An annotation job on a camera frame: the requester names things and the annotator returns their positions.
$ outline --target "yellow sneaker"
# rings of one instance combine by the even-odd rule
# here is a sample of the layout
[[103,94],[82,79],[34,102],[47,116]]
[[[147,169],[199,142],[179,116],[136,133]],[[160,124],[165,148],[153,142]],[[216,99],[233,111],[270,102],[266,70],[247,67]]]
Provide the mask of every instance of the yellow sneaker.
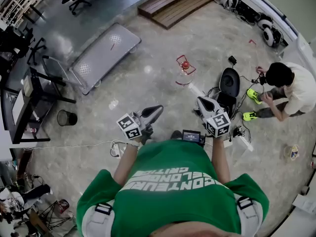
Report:
[[248,89],[247,90],[247,96],[250,97],[251,99],[255,100],[255,102],[260,105],[262,104],[262,101],[259,101],[257,96],[258,96],[258,93],[256,91],[254,91],[253,89]]
[[251,121],[258,118],[256,112],[244,113],[242,116],[244,121]]

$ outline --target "shoulder strap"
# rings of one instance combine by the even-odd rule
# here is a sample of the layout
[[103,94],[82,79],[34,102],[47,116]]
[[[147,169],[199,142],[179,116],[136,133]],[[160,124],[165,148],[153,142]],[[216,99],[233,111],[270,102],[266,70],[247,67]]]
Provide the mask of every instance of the shoulder strap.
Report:
[[237,211],[241,224],[241,235],[243,237],[253,237],[259,230],[263,222],[263,210],[260,203],[235,194]]
[[82,220],[82,234],[84,237],[111,237],[114,221],[112,206],[114,200],[90,207]]

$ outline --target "green t-shirt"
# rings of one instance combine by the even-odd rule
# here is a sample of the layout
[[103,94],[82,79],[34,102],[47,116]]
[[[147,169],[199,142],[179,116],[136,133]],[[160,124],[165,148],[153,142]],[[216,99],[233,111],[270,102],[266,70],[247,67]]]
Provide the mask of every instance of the green t-shirt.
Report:
[[206,152],[195,143],[169,140],[143,146],[124,187],[101,170],[80,198],[77,225],[85,212],[115,199],[114,237],[146,237],[172,223],[200,221],[240,234],[234,193],[261,203],[263,217],[269,201],[247,175],[222,185]]

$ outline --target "sneaker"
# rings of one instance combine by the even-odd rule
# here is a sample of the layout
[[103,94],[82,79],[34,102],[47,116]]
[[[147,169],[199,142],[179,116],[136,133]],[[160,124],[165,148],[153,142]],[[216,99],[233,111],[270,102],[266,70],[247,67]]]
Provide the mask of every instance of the sneaker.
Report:
[[256,91],[254,91],[253,89],[248,89],[247,90],[247,95],[248,97],[250,97],[251,99],[255,100],[255,102],[260,105],[262,104],[262,101],[259,101],[257,96],[258,96],[258,93]]
[[244,113],[242,116],[244,121],[251,121],[258,118],[256,112]]
[[180,132],[179,130],[175,130],[171,137],[170,137],[171,140],[175,140],[175,139],[182,139],[182,132]]

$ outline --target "gray pants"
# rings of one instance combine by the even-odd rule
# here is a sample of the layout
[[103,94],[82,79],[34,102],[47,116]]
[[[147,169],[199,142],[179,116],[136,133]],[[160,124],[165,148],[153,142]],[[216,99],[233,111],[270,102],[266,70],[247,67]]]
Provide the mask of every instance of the gray pants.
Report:
[[[273,100],[280,99],[280,98],[286,98],[286,95],[284,93],[283,88],[273,88],[272,90],[267,91],[267,92],[270,96],[272,96]],[[262,96],[262,94],[257,96],[259,101],[262,101],[261,96]],[[280,104],[276,105],[276,107],[282,112],[287,103],[288,103],[288,101],[280,103]],[[302,114],[305,114],[305,113],[298,111],[297,113],[290,115],[290,117],[300,116]],[[262,119],[263,118],[272,118],[275,116],[270,108],[260,109],[260,110],[256,111],[256,115],[258,118],[262,118]]]

